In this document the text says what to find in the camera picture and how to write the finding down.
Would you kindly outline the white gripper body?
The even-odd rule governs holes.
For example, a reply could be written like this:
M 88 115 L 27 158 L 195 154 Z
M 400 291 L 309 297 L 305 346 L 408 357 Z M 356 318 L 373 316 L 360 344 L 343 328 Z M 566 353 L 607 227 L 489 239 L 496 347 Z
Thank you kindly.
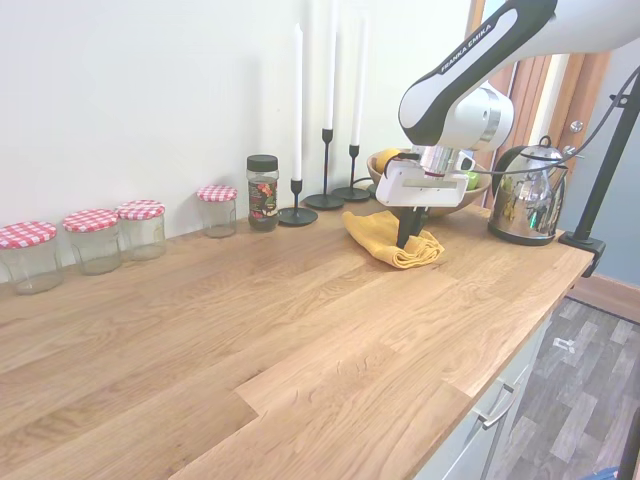
M 466 174 L 428 175 L 413 160 L 390 160 L 376 190 L 377 200 L 387 207 L 456 207 L 466 192 Z

